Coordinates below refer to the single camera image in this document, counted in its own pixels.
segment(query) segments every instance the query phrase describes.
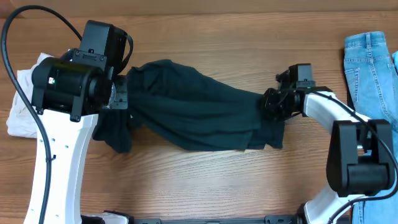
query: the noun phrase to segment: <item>wire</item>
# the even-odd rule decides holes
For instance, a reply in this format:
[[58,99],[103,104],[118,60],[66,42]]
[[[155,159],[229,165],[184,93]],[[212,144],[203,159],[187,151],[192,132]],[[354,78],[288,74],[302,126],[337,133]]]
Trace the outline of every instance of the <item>wire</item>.
[[44,148],[45,148],[45,160],[46,160],[46,165],[47,165],[42,209],[40,211],[40,218],[39,218],[39,224],[43,224],[44,217],[45,217],[45,211],[47,209],[47,202],[49,200],[50,184],[51,184],[51,161],[53,160],[53,158],[51,157],[49,137],[47,136],[47,133],[45,132],[45,128],[44,128],[43,123],[41,122],[39,116],[37,115],[36,111],[33,109],[33,106],[30,104],[30,101],[28,100],[23,89],[19,85],[18,80],[17,80],[14,72],[12,71],[11,64],[10,64],[10,61],[8,58],[8,53],[7,53],[7,33],[8,33],[8,29],[10,28],[12,20],[14,20],[15,17],[18,14],[20,14],[21,12],[30,10],[30,9],[43,10],[43,11],[49,12],[49,13],[57,16],[69,28],[71,28],[71,30],[77,35],[77,37],[80,40],[81,40],[81,35],[63,16],[61,16],[59,13],[55,12],[54,10],[49,9],[47,7],[43,7],[43,6],[22,6],[18,9],[16,9],[6,19],[6,21],[4,23],[4,27],[2,28],[2,32],[1,32],[1,55],[2,55],[2,60],[4,62],[4,66],[6,67],[7,73],[11,79],[12,84],[14,84],[15,89],[17,90],[22,101],[25,103],[26,108],[29,110],[30,114],[32,115],[33,119],[35,120],[37,127],[39,128],[39,131],[43,137]]
[[[303,90],[303,89],[294,89],[297,91],[303,91],[305,93],[313,93],[315,95],[318,96],[322,96],[324,98],[327,98],[331,101],[333,101],[334,103],[336,103],[337,105],[339,105],[340,107],[342,107],[347,113],[349,113],[352,117],[354,117],[355,119],[357,119],[359,122],[361,122],[362,124],[364,124],[369,131],[374,135],[374,137],[376,137],[376,139],[379,141],[379,143],[383,146],[383,148],[386,150],[387,154],[389,155],[389,157],[391,158],[391,160],[393,161],[394,164],[394,168],[396,171],[396,174],[398,176],[398,163],[394,157],[394,155],[392,154],[391,150],[389,149],[389,147],[387,146],[387,144],[380,139],[379,135],[377,134],[377,132],[373,129],[372,126],[370,126],[370,124],[368,124],[367,122],[365,122],[361,117],[359,117],[353,110],[351,110],[350,108],[348,108],[344,103],[334,99],[331,96],[319,93],[317,91],[313,91],[313,90]],[[375,200],[384,200],[387,198],[392,197],[394,194],[396,194],[398,192],[398,184],[396,184],[396,186],[394,187],[394,190],[392,192],[390,192],[389,194],[385,195],[385,196],[378,196],[378,197],[368,197],[368,198],[357,198],[354,200],[349,201],[348,203],[344,204],[342,207],[340,207],[330,218],[329,218],[329,222],[328,224],[332,224],[334,219],[341,214],[346,208],[348,207],[352,207],[355,203],[357,202],[366,202],[366,201],[375,201]]]

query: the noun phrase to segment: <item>black cable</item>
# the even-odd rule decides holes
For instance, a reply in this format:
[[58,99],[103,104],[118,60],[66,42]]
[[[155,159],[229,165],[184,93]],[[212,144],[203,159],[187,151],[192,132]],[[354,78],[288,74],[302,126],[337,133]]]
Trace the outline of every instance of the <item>black cable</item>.
[[45,211],[47,209],[47,202],[49,200],[50,183],[51,183],[51,161],[53,159],[53,158],[51,158],[49,138],[47,136],[47,133],[45,132],[43,123],[41,122],[39,116],[37,115],[36,111],[33,109],[32,105],[30,104],[24,91],[22,90],[21,86],[18,83],[18,80],[17,80],[14,72],[12,71],[11,64],[10,64],[8,54],[7,54],[7,33],[8,33],[8,29],[11,25],[12,20],[14,20],[15,17],[18,14],[20,14],[21,12],[30,10],[30,9],[43,10],[43,11],[49,12],[49,13],[57,16],[64,23],[66,23],[66,25],[69,28],[71,28],[71,30],[77,35],[77,37],[80,40],[81,40],[81,35],[63,16],[61,16],[59,13],[55,12],[54,10],[49,9],[47,7],[43,7],[43,6],[23,6],[23,7],[16,9],[6,19],[6,21],[4,23],[4,27],[2,28],[2,32],[1,32],[1,55],[2,55],[2,60],[4,62],[4,66],[6,67],[7,73],[11,79],[12,84],[14,84],[15,89],[17,90],[22,101],[25,103],[26,108],[29,110],[30,114],[32,115],[33,119],[35,120],[37,127],[39,127],[40,133],[43,137],[43,143],[44,143],[44,148],[45,148],[45,160],[46,160],[46,165],[47,165],[46,175],[45,175],[45,188],[44,188],[44,195],[43,195],[43,203],[42,203],[42,209],[40,211],[40,218],[39,218],[39,224],[43,224],[44,217],[45,217]]
[[[389,157],[391,158],[391,160],[394,163],[394,168],[396,171],[396,174],[398,176],[398,163],[394,157],[394,155],[392,154],[391,150],[389,149],[389,147],[387,146],[387,144],[380,139],[379,135],[377,134],[377,132],[373,129],[372,126],[370,126],[370,124],[368,124],[366,121],[364,121],[361,117],[359,117],[355,111],[352,111],[350,108],[348,108],[344,103],[340,102],[339,100],[334,99],[331,96],[319,93],[317,91],[313,91],[313,90],[303,90],[303,89],[294,89],[297,91],[303,91],[305,93],[313,93],[315,95],[318,96],[322,96],[324,98],[327,98],[331,101],[333,101],[334,103],[336,103],[337,105],[339,105],[340,107],[342,107],[347,113],[349,113],[352,117],[354,117],[355,119],[357,119],[359,122],[361,122],[362,124],[364,124],[369,131],[372,133],[372,135],[379,141],[379,143],[383,146],[383,148],[386,150],[387,154],[389,155]],[[344,204],[342,207],[340,207],[330,218],[329,218],[329,222],[328,224],[332,224],[333,220],[341,213],[343,212],[346,208],[348,207],[352,207],[355,203],[357,202],[367,202],[367,201],[375,201],[375,200],[384,200],[387,198],[392,197],[393,195],[395,195],[398,192],[398,184],[396,184],[396,186],[394,187],[394,190],[392,192],[390,192],[389,194],[385,195],[385,196],[378,196],[378,197],[368,197],[368,198],[357,198],[354,200],[351,200],[349,202],[347,202],[346,204]]]

